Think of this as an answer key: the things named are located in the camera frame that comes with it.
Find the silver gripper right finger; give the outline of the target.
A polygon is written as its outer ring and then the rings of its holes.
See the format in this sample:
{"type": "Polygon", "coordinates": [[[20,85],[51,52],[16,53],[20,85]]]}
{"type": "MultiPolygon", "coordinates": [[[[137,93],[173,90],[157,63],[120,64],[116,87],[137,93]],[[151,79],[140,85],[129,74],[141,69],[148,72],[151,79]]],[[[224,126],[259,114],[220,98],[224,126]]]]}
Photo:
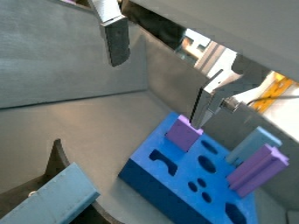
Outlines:
{"type": "Polygon", "coordinates": [[[231,71],[232,75],[217,87],[212,86],[212,80],[200,87],[189,118],[191,126],[195,129],[199,129],[220,111],[220,105],[227,98],[256,88],[261,84],[271,69],[237,53],[231,65],[231,71]]]}

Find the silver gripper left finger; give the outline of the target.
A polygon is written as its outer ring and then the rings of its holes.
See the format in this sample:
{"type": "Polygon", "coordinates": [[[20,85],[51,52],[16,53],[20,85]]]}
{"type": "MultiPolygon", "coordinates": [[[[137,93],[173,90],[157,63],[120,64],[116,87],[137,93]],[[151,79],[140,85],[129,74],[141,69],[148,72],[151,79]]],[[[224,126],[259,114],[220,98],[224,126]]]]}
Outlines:
{"type": "Polygon", "coordinates": [[[121,14],[117,0],[88,0],[97,17],[101,37],[107,44],[107,57],[112,67],[129,57],[128,19],[121,14]]]}

